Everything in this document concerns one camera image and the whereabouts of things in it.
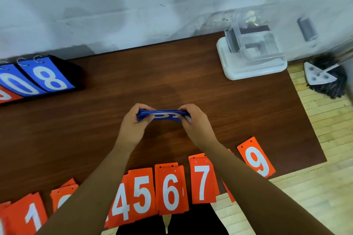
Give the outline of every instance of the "stack of blue cards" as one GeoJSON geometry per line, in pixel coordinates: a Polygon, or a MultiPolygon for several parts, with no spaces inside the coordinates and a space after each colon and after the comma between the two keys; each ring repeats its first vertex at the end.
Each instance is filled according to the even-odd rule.
{"type": "Polygon", "coordinates": [[[179,119],[179,115],[184,116],[189,122],[191,122],[190,113],[187,111],[178,111],[178,110],[156,110],[156,111],[148,111],[148,110],[138,110],[138,114],[136,115],[137,120],[141,121],[146,118],[150,114],[154,114],[155,120],[172,120],[176,122],[181,122],[179,119]]]}

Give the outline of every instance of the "blue number card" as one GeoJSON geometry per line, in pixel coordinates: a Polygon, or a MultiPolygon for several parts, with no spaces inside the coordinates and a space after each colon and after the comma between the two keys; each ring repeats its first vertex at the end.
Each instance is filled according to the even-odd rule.
{"type": "Polygon", "coordinates": [[[191,122],[190,113],[187,111],[178,111],[178,110],[156,110],[156,111],[148,111],[148,110],[138,110],[138,114],[136,115],[137,120],[141,121],[150,114],[154,114],[155,120],[172,120],[176,122],[181,122],[179,119],[179,115],[184,116],[189,122],[191,122]]]}
{"type": "Polygon", "coordinates": [[[56,92],[75,88],[49,57],[36,60],[24,60],[18,62],[18,64],[29,77],[46,91],[56,92]]]}
{"type": "Polygon", "coordinates": [[[0,66],[0,85],[22,97],[47,93],[26,78],[14,64],[0,66]]]}

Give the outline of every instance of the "wooden table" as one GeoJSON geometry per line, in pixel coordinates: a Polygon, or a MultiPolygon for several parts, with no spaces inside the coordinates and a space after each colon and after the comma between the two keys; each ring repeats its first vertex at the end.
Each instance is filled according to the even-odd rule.
{"type": "MultiPolygon", "coordinates": [[[[51,213],[50,191],[72,177],[78,183],[87,178],[137,102],[156,109],[197,104],[237,156],[236,146],[255,136],[276,169],[273,176],[325,162],[288,72],[228,80],[216,50],[222,35],[76,59],[88,74],[85,90],[1,107],[0,202],[40,191],[51,213]]],[[[196,153],[179,123],[156,121],[126,172],[176,161],[184,165],[190,191],[188,156],[196,153]]]]}

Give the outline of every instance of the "black mop fibers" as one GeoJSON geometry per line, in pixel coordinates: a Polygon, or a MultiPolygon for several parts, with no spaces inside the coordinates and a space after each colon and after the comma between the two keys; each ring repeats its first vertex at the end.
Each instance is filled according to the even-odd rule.
{"type": "MultiPolygon", "coordinates": [[[[324,70],[329,68],[330,66],[338,63],[337,60],[331,55],[324,55],[318,58],[312,59],[308,61],[312,65],[324,70]]],[[[347,82],[347,75],[343,67],[338,66],[331,71],[328,71],[330,75],[333,75],[337,78],[335,82],[322,84],[322,85],[309,85],[310,89],[315,90],[321,94],[325,94],[331,97],[331,99],[335,99],[337,97],[341,97],[346,94],[345,87],[347,82]]]]}

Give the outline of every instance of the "forearm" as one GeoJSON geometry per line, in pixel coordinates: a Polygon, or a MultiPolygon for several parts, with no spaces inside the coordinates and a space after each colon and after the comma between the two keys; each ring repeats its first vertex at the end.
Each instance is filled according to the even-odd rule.
{"type": "Polygon", "coordinates": [[[100,234],[129,156],[128,150],[116,145],[37,234],[100,234]]]}
{"type": "Polygon", "coordinates": [[[214,142],[199,145],[256,234],[332,234],[297,202],[214,142]]]}

